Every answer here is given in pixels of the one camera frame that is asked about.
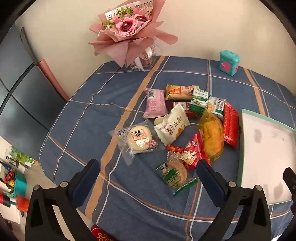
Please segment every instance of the teal plastic box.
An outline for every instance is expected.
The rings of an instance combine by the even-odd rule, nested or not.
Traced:
[[[233,76],[239,67],[240,57],[238,54],[228,50],[220,52],[219,69],[230,76]]]
[[[22,197],[26,197],[27,181],[23,174],[15,171],[15,191],[13,192],[13,198],[15,199],[17,194]]]

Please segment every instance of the plaid tablecloth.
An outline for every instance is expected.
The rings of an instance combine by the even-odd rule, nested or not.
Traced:
[[[65,105],[46,137],[39,158],[45,174],[58,185],[91,158],[101,160],[101,173],[80,208],[100,228],[120,241],[198,240],[219,211],[202,184],[173,197],[155,172],[166,152],[137,154],[126,166],[108,132],[142,122],[144,88],[165,89],[167,83],[199,85],[227,99],[238,112],[251,110],[295,128],[296,101],[287,88],[248,69],[239,67],[230,77],[218,67],[218,61],[168,56],[158,57],[155,67],[145,72],[120,69],[115,62],[103,64]],[[174,145],[185,146],[197,131],[197,120],[190,121]],[[225,144],[213,168],[227,181],[236,181],[238,161],[239,148]],[[290,222],[291,204],[270,205],[273,237]]]

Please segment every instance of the bolt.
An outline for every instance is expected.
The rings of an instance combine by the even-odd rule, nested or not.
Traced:
[[[33,190],[37,191],[40,188],[40,186],[38,184],[33,186]]]
[[[257,189],[258,191],[262,191],[262,187],[261,187],[260,185],[256,185],[256,189]]]
[[[229,185],[230,187],[232,187],[232,188],[235,188],[237,184],[236,184],[235,182],[233,182],[233,181],[230,181],[230,182],[228,183],[228,185]]]
[[[65,188],[66,186],[68,186],[68,182],[62,182],[60,184],[61,188]]]

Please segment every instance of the pink snack package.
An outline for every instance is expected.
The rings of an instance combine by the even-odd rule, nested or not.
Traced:
[[[147,105],[143,118],[155,118],[165,116],[168,111],[165,106],[164,90],[144,89],[147,93]]]

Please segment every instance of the white tray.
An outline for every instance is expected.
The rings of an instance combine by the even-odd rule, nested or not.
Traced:
[[[287,167],[296,167],[296,131],[274,119],[242,109],[240,118],[240,160],[237,184],[263,187],[267,203],[291,200],[291,192],[283,180]]]

